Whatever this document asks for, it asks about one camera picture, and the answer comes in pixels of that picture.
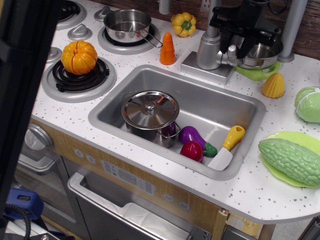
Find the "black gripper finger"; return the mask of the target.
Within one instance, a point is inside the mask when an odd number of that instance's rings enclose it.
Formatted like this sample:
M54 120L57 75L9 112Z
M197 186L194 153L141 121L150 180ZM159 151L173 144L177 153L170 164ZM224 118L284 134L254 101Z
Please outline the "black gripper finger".
M254 47L257 40L257 37L240 37L237 59L245 58L248 52Z
M234 37L234 33L228 28L224 27L220 29L220 51L225 54L231 44Z

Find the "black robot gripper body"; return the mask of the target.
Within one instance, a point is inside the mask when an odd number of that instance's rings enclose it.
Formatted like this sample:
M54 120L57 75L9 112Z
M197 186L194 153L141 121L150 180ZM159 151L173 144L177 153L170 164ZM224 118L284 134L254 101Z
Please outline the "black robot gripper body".
M256 37L256 43L271 46L281 29L263 16L263 9L268 5L268 0L243 0L237 7L214 7L209 25L219 32L228 28L234 36Z

